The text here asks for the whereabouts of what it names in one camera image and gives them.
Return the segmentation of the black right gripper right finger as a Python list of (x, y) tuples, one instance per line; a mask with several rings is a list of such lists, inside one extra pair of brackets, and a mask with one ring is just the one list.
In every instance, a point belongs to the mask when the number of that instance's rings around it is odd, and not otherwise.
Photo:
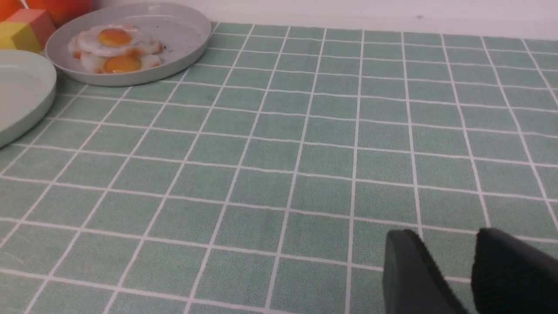
[(492, 227), (476, 236), (471, 286), (480, 314), (558, 311), (558, 261)]

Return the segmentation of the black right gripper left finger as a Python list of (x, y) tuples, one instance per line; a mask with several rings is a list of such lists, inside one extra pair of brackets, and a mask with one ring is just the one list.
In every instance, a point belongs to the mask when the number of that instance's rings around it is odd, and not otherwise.
[(468, 313), (412, 230), (386, 235), (383, 299), (387, 314)]

